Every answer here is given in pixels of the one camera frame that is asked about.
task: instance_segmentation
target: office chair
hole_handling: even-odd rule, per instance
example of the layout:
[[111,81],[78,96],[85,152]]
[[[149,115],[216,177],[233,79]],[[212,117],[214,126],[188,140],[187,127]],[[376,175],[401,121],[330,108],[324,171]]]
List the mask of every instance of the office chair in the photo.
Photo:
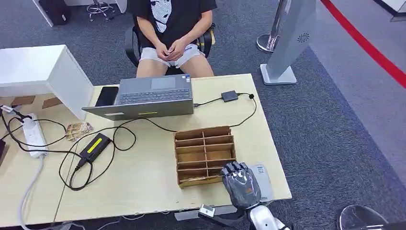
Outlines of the office chair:
[[112,9],[112,12],[115,12],[115,9],[113,8],[113,6],[110,6],[110,4],[105,3],[105,2],[99,2],[99,0],[93,0],[93,4],[87,6],[86,10],[89,13],[89,18],[90,21],[93,22],[94,19],[92,18],[92,16],[94,14],[99,14],[102,13],[104,15],[104,19],[105,20],[109,20],[109,17],[107,17],[106,11],[108,11],[109,9]]
[[[125,53],[127,54],[127,57],[130,59],[130,61],[138,67],[139,64],[139,57],[141,57],[141,44],[138,42],[138,22],[137,22],[137,17],[133,15],[133,20],[134,20],[134,26],[129,28],[127,32],[125,33]],[[212,26],[200,37],[197,39],[197,46],[199,47],[199,50],[203,52],[206,55],[206,58],[209,57],[210,54],[210,49],[212,48],[212,34],[211,31],[214,28],[214,23]],[[135,55],[134,51],[134,34],[136,35],[137,38],[137,50],[138,50],[138,56]],[[176,74],[183,74],[181,69],[177,69],[175,67],[169,67],[166,75],[176,75]]]

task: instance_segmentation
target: robotic hand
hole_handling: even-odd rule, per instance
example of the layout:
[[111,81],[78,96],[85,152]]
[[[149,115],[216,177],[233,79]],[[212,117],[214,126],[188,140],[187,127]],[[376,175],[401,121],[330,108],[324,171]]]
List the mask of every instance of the robotic hand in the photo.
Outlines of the robotic hand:
[[221,170],[223,184],[230,195],[231,203],[237,208],[237,219],[223,219],[215,216],[215,208],[202,205],[199,217],[223,227],[233,227],[247,216],[250,230],[289,230],[271,211],[260,204],[261,190],[253,171],[245,163],[227,163]]
[[257,179],[245,163],[227,163],[221,170],[223,184],[230,194],[231,203],[237,209],[252,208],[261,200]]

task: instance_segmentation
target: red stripe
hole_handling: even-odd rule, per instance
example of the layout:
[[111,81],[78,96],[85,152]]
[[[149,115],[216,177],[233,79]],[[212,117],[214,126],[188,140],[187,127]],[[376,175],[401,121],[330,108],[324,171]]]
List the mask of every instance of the red stripe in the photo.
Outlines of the red stripe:
[[337,9],[330,0],[321,0],[347,33],[399,84],[406,88],[406,74],[375,48]]

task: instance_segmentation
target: snack package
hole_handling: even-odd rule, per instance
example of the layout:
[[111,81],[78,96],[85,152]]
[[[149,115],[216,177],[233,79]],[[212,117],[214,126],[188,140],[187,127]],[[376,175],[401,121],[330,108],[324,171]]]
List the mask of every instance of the snack package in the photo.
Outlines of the snack package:
[[66,129],[66,138],[70,141],[77,141],[92,130],[93,127],[87,122],[70,124]]

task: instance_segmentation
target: black t-shirt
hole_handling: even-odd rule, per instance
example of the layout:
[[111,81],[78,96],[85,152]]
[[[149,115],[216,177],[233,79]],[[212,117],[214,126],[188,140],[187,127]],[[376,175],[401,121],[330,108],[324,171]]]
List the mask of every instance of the black t-shirt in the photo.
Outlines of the black t-shirt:
[[[217,8],[215,0],[129,0],[127,11],[149,20],[159,40],[167,48],[185,36],[200,20],[202,13]],[[154,45],[139,31],[142,47]]]

